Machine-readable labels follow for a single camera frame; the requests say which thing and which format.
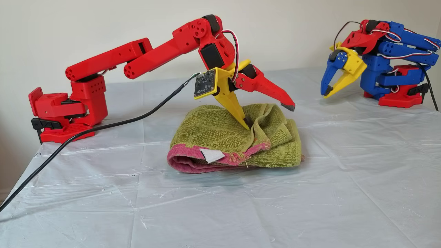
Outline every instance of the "table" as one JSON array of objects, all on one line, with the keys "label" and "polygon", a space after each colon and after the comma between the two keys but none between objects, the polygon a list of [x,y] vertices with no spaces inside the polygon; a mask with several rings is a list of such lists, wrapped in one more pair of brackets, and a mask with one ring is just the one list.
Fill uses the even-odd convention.
[{"label": "table", "polygon": [[[441,247],[441,114],[380,107],[358,83],[322,99],[322,73],[266,74],[296,102],[283,111],[299,128],[299,167],[170,168],[185,114],[217,104],[193,100],[192,82],[151,117],[67,146],[0,215],[0,247]],[[107,85],[104,123],[151,110],[183,81]],[[18,183],[58,146],[44,143]]]}]

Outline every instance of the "robotic arm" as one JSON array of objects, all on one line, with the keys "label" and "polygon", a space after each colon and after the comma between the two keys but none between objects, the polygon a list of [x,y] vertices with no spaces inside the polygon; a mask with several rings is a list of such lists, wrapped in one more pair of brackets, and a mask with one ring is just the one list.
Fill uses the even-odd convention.
[{"label": "robotic arm", "polygon": [[[408,108],[421,104],[428,86],[418,84],[424,81],[425,71],[436,64],[435,52],[440,45],[440,40],[412,32],[399,23],[363,20],[359,30],[331,47],[333,52],[321,81],[321,94],[330,97],[361,76],[364,96],[377,99],[380,105]],[[425,66],[392,68],[389,63],[393,59]],[[330,86],[338,69],[343,75]]]},{"label": "robotic arm", "polygon": [[[38,117],[32,120],[32,124],[40,141],[62,143],[100,123],[108,114],[103,75],[117,65],[127,63],[124,74],[129,79],[135,79],[197,48],[208,71],[197,78],[195,99],[212,94],[246,129],[250,129],[252,123],[237,101],[234,93],[237,89],[259,91],[294,111],[295,104],[288,94],[265,78],[249,60],[239,64],[236,79],[232,78],[235,73],[235,48],[223,35],[219,17],[207,15],[188,22],[172,35],[171,40],[154,49],[150,41],[143,38],[68,67],[65,73],[71,80],[70,97],[66,93],[43,94],[41,88],[30,93],[31,107],[34,116]],[[199,94],[197,87],[202,85],[202,81],[209,85]]]}]

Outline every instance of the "white wall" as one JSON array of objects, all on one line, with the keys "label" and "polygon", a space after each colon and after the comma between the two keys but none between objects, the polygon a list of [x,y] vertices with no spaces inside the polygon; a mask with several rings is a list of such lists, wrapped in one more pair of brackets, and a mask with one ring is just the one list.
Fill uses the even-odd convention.
[{"label": "white wall", "polygon": [[[143,37],[156,47],[174,29],[207,14],[220,16],[224,27],[237,33],[241,57],[264,71],[325,66],[328,47],[348,20],[393,20],[429,36],[438,31],[439,37],[441,1],[424,5],[430,7],[415,11],[414,0],[3,0],[0,192],[12,187],[39,146],[27,95],[38,86],[45,93],[70,93],[67,66]],[[138,80],[186,77],[203,68],[193,52]],[[128,82],[121,70],[108,73],[106,82]]]},{"label": "white wall", "polygon": [[[438,30],[437,30],[436,38],[441,39],[441,19],[440,19],[440,22],[438,24]],[[438,67],[439,67],[439,65],[436,64],[433,69],[431,69],[430,71],[427,72],[427,74],[430,77],[430,82],[432,84],[432,88],[433,88],[434,93],[435,93],[435,100],[437,100],[438,108],[441,109],[441,84],[440,84],[440,81],[441,81],[441,70]],[[425,105],[428,108],[434,109],[434,104],[433,104],[432,98],[430,97],[429,94],[427,94],[424,97],[423,105]]]}]

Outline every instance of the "towel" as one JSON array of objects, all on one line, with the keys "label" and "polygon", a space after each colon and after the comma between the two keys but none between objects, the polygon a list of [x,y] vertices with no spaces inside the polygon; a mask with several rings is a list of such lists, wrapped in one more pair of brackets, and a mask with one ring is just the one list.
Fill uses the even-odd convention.
[{"label": "towel", "polygon": [[[294,120],[286,119],[275,104],[247,105],[243,111],[253,121],[250,130],[224,108],[202,105],[191,110],[170,144],[168,164],[186,173],[300,164],[304,157]],[[224,157],[208,163],[201,149],[220,151]]]}]

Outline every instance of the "towel tag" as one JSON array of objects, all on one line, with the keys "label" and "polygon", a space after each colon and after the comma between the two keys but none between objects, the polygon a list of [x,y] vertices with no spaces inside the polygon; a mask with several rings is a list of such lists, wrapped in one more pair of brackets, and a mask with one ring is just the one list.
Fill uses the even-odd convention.
[{"label": "towel tag", "polygon": [[219,150],[209,150],[209,149],[202,149],[202,148],[200,148],[199,150],[201,150],[202,154],[205,157],[205,160],[208,163],[214,162],[216,160],[219,160],[219,159],[225,157],[225,155],[222,153],[222,151],[219,151]]}]

